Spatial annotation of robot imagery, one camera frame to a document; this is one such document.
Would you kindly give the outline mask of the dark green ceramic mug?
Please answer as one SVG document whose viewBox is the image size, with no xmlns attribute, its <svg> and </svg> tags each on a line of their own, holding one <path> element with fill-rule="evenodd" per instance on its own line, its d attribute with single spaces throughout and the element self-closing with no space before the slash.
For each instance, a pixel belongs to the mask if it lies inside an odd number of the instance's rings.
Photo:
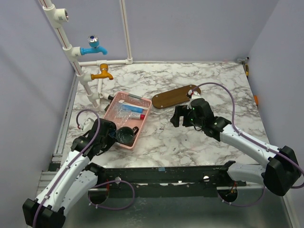
<svg viewBox="0 0 304 228">
<path fill-rule="evenodd" d="M 138 131 L 139 128 L 137 126 L 134 128 L 128 126 L 121 127 L 116 131 L 116 141 L 125 146 L 132 146 Z"/>
</svg>

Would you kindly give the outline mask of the brown oval wooden tray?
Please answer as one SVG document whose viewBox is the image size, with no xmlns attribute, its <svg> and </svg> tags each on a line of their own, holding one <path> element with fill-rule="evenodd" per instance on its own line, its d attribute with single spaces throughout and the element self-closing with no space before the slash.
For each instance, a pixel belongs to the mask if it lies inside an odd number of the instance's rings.
<svg viewBox="0 0 304 228">
<path fill-rule="evenodd" d="M 195 87 L 195 85 L 186 85 L 156 94 L 152 98 L 152 105 L 157 109 L 164 109 L 187 102 L 189 101 L 189 98 L 187 97 L 188 92 Z"/>
</svg>

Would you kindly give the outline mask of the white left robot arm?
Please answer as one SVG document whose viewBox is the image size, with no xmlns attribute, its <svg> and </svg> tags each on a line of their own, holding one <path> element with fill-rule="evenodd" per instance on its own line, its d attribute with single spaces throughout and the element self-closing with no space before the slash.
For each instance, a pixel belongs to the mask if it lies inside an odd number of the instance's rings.
<svg viewBox="0 0 304 228">
<path fill-rule="evenodd" d="M 87 170 L 93 157 L 108 151 L 116 142 L 116 125 L 102 118 L 75 138 L 64 164 L 45 189 L 23 206 L 25 222 L 33 228 L 61 228 L 71 208 L 91 187 L 102 187 L 105 175 Z"/>
</svg>

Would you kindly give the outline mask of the pink perforated plastic basket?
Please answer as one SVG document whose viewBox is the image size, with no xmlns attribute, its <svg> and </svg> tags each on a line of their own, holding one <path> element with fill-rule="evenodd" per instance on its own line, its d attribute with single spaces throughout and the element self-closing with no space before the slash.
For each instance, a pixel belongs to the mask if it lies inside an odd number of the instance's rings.
<svg viewBox="0 0 304 228">
<path fill-rule="evenodd" d="M 116 106 L 119 106 L 120 103 L 125 103 L 125 104 L 130 104 L 130 105 L 136 105 L 136 106 L 149 108 L 148 111 L 145 111 L 143 113 L 145 115 L 144 120 L 129 119 L 126 122 L 125 126 L 128 126 L 130 128 L 134 128 L 135 126 L 137 126 L 139 128 L 139 131 L 136 135 L 136 138 L 135 138 L 135 141 L 134 141 L 133 145 L 132 146 L 125 146 L 125 145 L 122 145 L 120 143 L 117 143 L 117 145 L 119 145 L 120 147 L 132 150 L 137 143 L 137 140 L 139 138 L 139 135 L 140 135 L 143 127 L 145 126 L 145 122 L 148 118 L 149 112 L 150 112 L 151 107 L 152 107 L 152 101 L 150 99 L 147 99 L 147 98 L 134 99 L 132 97 L 129 97 L 128 94 L 129 93 L 127 93 L 127 92 L 117 92 L 116 93 L 116 95 L 114 96 L 113 101 L 111 102 L 111 105 L 109 106 L 108 110 L 105 112 L 104 119 L 114 122 L 113 110 Z"/>
</svg>

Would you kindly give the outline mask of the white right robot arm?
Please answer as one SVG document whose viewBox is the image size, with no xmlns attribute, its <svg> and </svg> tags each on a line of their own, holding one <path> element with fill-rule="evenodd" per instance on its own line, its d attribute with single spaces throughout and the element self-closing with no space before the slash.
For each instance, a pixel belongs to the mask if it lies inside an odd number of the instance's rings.
<svg viewBox="0 0 304 228">
<path fill-rule="evenodd" d="M 215 116 L 203 98 L 176 106 L 170 119 L 174 127 L 180 125 L 181 117 L 184 127 L 199 128 L 208 137 L 233 146 L 258 162 L 258 167 L 232 163 L 218 175 L 222 185 L 229 186 L 238 180 L 255 182 L 264 184 L 275 195 L 284 196 L 300 178 L 293 149 L 288 146 L 277 148 L 241 131 L 228 119 Z"/>
</svg>

